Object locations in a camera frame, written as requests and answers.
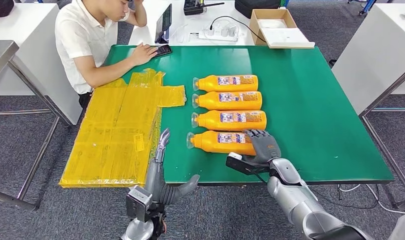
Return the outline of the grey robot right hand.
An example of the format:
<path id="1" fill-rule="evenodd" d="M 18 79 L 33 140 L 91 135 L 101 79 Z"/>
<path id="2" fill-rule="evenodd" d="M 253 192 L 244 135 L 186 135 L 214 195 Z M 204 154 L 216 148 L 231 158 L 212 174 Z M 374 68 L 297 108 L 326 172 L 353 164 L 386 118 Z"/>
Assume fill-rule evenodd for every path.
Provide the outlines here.
<path id="1" fill-rule="evenodd" d="M 255 156 L 244 155 L 243 160 L 255 164 L 265 164 L 271 159 L 281 158 L 282 153 L 276 139 L 265 130 L 243 130 L 251 140 Z"/>

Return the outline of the seated person's right hand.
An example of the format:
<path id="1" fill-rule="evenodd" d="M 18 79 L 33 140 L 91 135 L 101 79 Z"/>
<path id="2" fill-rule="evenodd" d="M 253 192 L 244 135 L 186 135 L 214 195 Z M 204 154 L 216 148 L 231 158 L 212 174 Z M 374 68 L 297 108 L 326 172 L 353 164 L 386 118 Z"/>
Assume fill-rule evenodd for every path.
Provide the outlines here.
<path id="1" fill-rule="evenodd" d="M 143 65 L 151 60 L 158 51 L 158 47 L 140 43 L 129 57 L 133 67 Z"/>

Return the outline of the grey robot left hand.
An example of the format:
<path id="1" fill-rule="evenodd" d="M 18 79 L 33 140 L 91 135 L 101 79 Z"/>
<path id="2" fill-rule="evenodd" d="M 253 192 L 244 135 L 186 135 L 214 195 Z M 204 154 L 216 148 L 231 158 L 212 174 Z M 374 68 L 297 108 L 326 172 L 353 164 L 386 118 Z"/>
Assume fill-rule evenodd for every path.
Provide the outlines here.
<path id="1" fill-rule="evenodd" d="M 154 158 L 148 164 L 145 189 L 152 194 L 154 202 L 171 205 L 191 193 L 198 185 L 200 175 L 193 175 L 186 183 L 173 186 L 165 182 L 164 156 L 169 143 L 170 129 L 166 128 L 160 135 Z"/>

